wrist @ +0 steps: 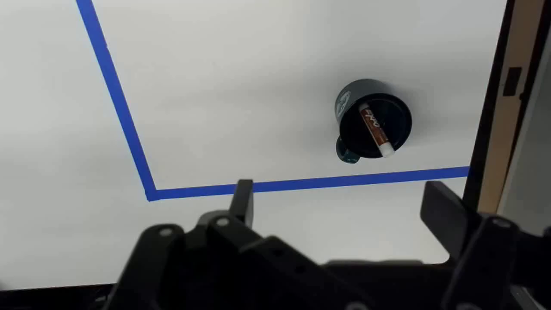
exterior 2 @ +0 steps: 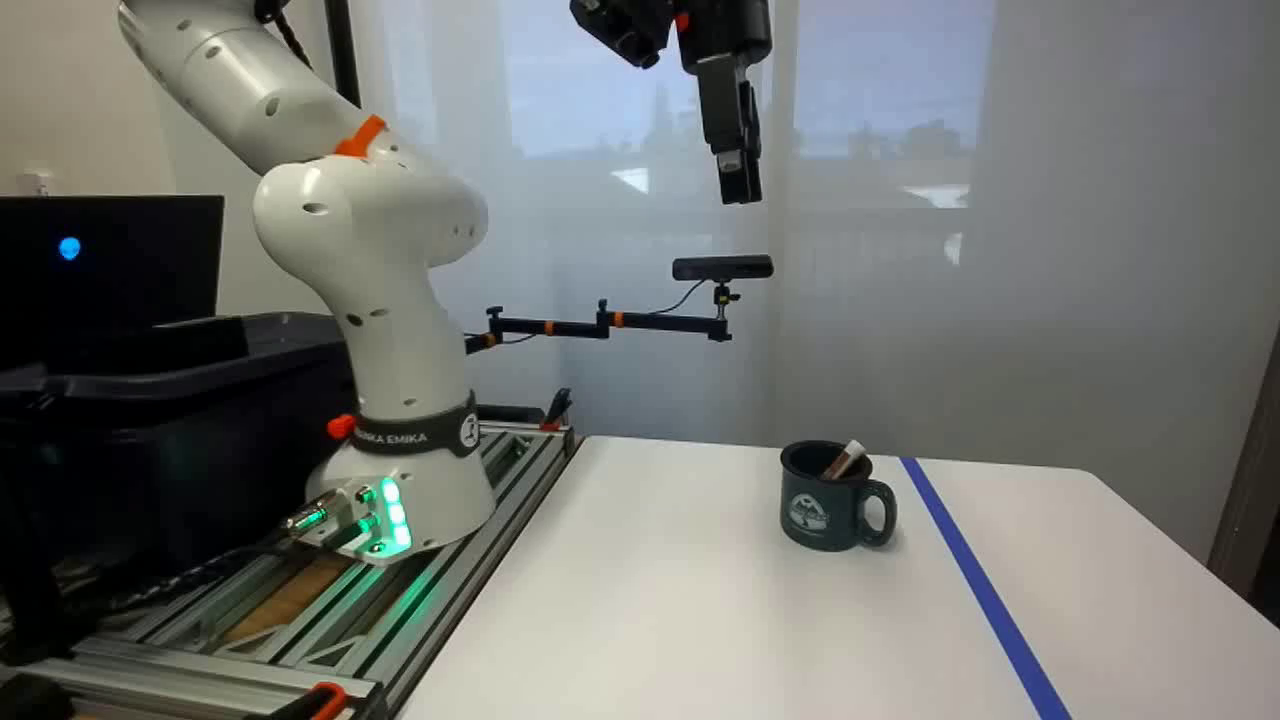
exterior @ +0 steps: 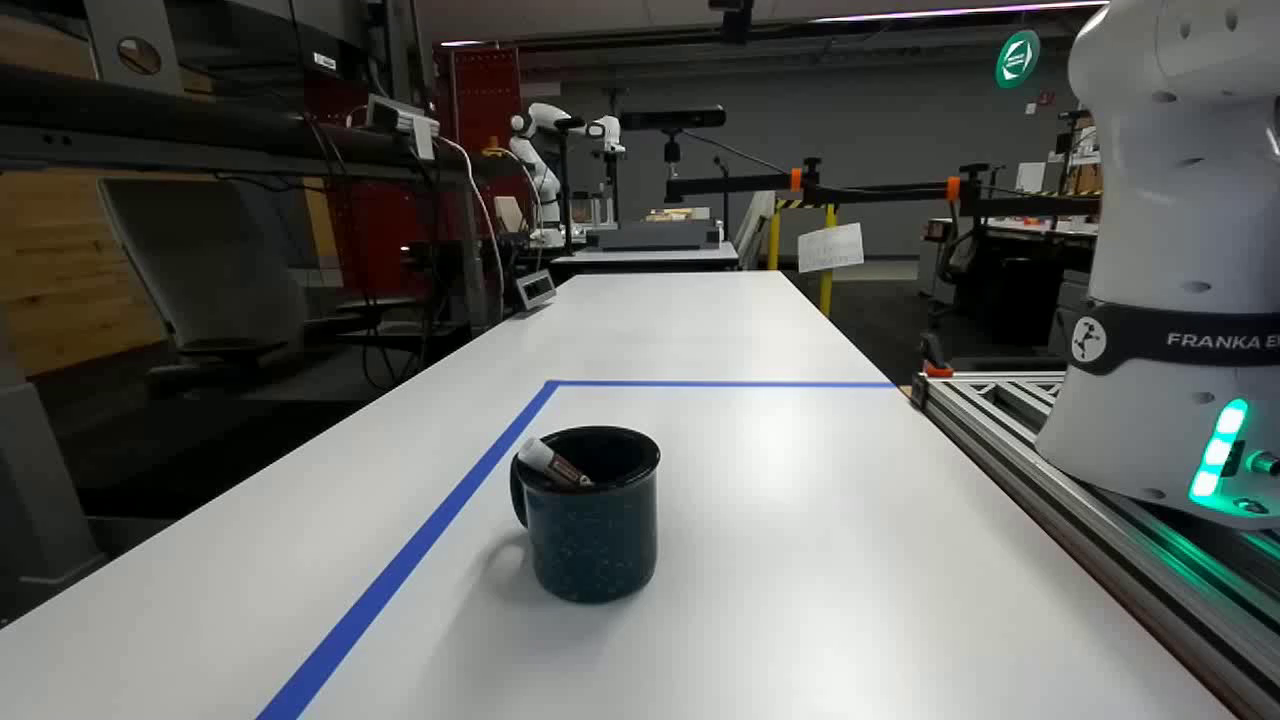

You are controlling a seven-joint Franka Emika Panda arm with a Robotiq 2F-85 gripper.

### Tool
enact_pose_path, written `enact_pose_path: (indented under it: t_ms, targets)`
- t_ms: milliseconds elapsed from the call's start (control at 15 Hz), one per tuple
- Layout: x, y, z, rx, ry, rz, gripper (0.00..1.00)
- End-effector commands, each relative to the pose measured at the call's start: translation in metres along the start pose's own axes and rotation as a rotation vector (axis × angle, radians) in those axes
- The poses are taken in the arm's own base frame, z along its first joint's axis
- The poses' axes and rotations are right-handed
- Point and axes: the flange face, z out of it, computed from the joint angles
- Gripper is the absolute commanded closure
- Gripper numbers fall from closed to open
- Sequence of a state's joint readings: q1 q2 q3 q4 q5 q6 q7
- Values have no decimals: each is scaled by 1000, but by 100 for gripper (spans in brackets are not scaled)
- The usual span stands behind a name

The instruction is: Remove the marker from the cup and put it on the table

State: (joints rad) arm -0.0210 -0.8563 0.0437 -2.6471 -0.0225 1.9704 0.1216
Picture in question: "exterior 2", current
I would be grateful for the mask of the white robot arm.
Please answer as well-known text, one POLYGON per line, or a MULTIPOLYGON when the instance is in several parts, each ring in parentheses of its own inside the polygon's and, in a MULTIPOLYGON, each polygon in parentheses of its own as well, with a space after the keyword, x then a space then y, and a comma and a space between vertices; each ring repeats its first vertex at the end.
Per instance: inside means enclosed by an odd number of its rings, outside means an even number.
POLYGON ((363 565, 473 534, 497 506, 464 331, 430 272, 490 229, 481 190, 324 84, 268 28, 273 0, 121 0, 157 84, 258 173, 251 229, 341 324, 357 419, 288 530, 363 565))

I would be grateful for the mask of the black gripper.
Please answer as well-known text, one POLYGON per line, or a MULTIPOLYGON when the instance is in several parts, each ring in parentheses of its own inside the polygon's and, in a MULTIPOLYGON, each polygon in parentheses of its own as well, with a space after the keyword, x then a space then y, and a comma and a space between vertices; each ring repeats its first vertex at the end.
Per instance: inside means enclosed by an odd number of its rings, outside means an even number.
POLYGON ((762 110, 748 68, 773 51, 767 0, 672 0, 682 63, 699 88, 722 201, 762 203, 762 110))

